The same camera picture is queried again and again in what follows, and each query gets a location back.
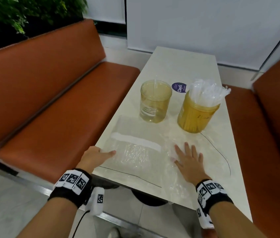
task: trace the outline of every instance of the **black wristband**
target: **black wristband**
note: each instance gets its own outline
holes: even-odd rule
[[[205,214],[209,214],[210,208],[218,202],[226,201],[233,204],[224,188],[213,180],[205,179],[196,185],[198,203]]]
[[[55,197],[65,198],[79,208],[90,198],[92,190],[89,173],[82,169],[68,170],[56,182],[48,200]]]

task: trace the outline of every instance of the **transparent container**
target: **transparent container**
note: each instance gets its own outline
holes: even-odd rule
[[[142,84],[140,91],[140,117],[153,123],[161,122],[172,96],[171,86],[160,80],[149,80]]]
[[[188,91],[177,118],[177,123],[189,133],[199,133],[207,126],[219,106],[220,104],[214,107],[200,106],[190,99]]]

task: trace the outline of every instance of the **orange leather bench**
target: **orange leather bench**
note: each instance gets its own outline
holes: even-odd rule
[[[0,49],[0,141],[32,118],[0,159],[52,183],[75,167],[140,73],[104,58],[92,20]]]
[[[280,61],[226,97],[253,223],[280,237]]]

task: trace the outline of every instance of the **tabletop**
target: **tabletop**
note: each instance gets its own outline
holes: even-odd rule
[[[197,149],[203,152],[206,163],[208,160],[208,163],[205,164],[205,171],[225,188],[237,208],[252,220],[226,102],[221,103],[220,108],[200,134],[187,133],[177,125],[177,116],[182,107],[185,92],[189,84],[197,78],[212,79],[221,85],[215,56],[157,47],[110,120],[96,146],[100,148],[104,146],[120,115],[139,117],[142,83],[151,79],[163,80],[172,85],[173,93],[166,119],[161,124],[168,126],[173,139],[188,141],[190,144],[198,143]],[[148,184],[137,177],[102,167],[96,168],[93,174],[190,209],[196,209],[195,201],[192,202],[180,196],[170,200],[161,188]],[[196,192],[190,199],[196,200]]]

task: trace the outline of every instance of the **white table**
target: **white table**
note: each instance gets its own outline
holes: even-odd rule
[[[163,80],[170,85],[176,82],[189,85],[195,78],[213,79],[217,84],[221,84],[215,56],[157,47],[99,138],[96,146],[100,148],[104,146],[120,115],[129,117],[139,116],[140,87],[145,81],[155,78]],[[163,122],[165,122],[165,125],[172,126],[172,133],[175,136],[185,137],[189,143],[193,143],[196,134],[189,134],[183,131],[176,123],[184,96],[184,93],[173,91],[167,117]],[[203,134],[223,154],[230,166],[231,175],[221,177],[217,181],[224,186],[235,205],[252,220],[225,102],[221,104],[218,111],[214,114]],[[165,194],[161,192],[161,188],[148,184],[137,177],[101,167],[96,168],[93,174],[167,200]],[[196,207],[195,204],[191,204],[187,200],[177,200],[175,203],[191,209]]]

